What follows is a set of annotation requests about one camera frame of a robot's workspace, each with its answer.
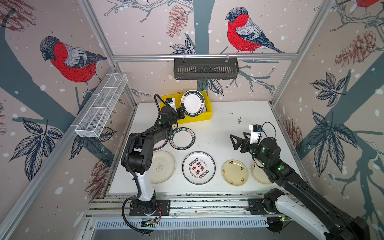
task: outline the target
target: plate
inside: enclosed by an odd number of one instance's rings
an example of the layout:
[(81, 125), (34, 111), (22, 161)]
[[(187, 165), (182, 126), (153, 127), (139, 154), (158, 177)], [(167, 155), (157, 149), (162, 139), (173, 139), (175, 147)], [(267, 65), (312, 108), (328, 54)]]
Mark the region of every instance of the plate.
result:
[(209, 182), (215, 175), (216, 165), (205, 152), (192, 152), (183, 162), (184, 177), (191, 183), (201, 185)]
[(185, 107), (185, 114), (190, 117), (196, 117), (204, 110), (204, 97), (196, 90), (186, 91), (181, 97), (181, 106)]
[(179, 127), (173, 130), (169, 136), (169, 143), (177, 150), (186, 150), (195, 143), (195, 133), (187, 127)]
[(242, 186), (248, 180), (247, 168), (242, 162), (237, 160), (226, 161), (221, 172), (225, 181), (232, 186)]
[(251, 163), (251, 175), (256, 180), (256, 182), (263, 184), (263, 185), (270, 185), (272, 184), (268, 177), (266, 176), (263, 169), (256, 166), (256, 163)]
[(165, 182), (175, 172), (175, 168), (176, 161), (172, 154), (166, 151), (153, 152), (152, 164), (148, 170), (151, 183)]

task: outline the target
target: plate with red chinese characters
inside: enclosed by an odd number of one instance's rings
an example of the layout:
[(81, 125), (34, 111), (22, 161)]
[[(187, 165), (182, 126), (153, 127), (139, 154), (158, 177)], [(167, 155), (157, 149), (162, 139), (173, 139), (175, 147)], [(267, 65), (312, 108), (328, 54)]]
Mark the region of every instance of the plate with red chinese characters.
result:
[(215, 161), (205, 152), (192, 152), (183, 162), (184, 177), (193, 184), (209, 182), (215, 175), (215, 170)]

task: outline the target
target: mesh shelf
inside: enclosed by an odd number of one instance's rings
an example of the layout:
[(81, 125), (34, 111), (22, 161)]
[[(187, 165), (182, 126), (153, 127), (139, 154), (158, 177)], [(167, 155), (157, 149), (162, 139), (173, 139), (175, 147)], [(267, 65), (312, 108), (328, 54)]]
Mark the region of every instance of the mesh shelf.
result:
[(128, 79), (113, 73), (76, 128), (80, 137), (99, 137)]
[(237, 58), (175, 58), (173, 72), (176, 80), (236, 79), (239, 66)]

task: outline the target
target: cream plate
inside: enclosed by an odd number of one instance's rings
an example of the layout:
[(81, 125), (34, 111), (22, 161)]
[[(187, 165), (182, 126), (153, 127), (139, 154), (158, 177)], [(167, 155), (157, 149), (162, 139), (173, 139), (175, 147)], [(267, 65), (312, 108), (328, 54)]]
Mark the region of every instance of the cream plate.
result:
[(205, 152), (192, 152), (183, 162), (184, 177), (193, 184), (205, 184), (215, 174), (216, 166), (213, 158)]
[(166, 151), (153, 152), (152, 164), (148, 170), (151, 183), (162, 183), (175, 172), (176, 161), (172, 154)]
[(263, 185), (270, 185), (272, 184), (268, 177), (266, 176), (263, 169), (256, 166), (256, 163), (251, 163), (251, 175), (256, 180), (256, 182), (263, 184)]
[(221, 173), (225, 181), (233, 186), (244, 185), (248, 180), (248, 170), (242, 162), (237, 160), (226, 161)]
[(203, 95), (196, 90), (189, 90), (181, 97), (181, 106), (185, 107), (185, 114), (196, 117), (204, 110), (205, 100)]

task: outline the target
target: yellow plate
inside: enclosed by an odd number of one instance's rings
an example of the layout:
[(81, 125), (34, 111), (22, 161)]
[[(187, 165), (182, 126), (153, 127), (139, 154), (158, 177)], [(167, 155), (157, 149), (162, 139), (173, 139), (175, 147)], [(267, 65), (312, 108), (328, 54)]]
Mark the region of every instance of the yellow plate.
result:
[(248, 170), (242, 162), (237, 160), (226, 161), (221, 173), (225, 181), (232, 186), (244, 185), (248, 180)]
[(266, 176), (263, 169), (256, 166), (255, 162), (251, 163), (251, 175), (256, 180), (256, 182), (263, 184), (263, 185), (270, 185), (272, 184), (268, 177)]

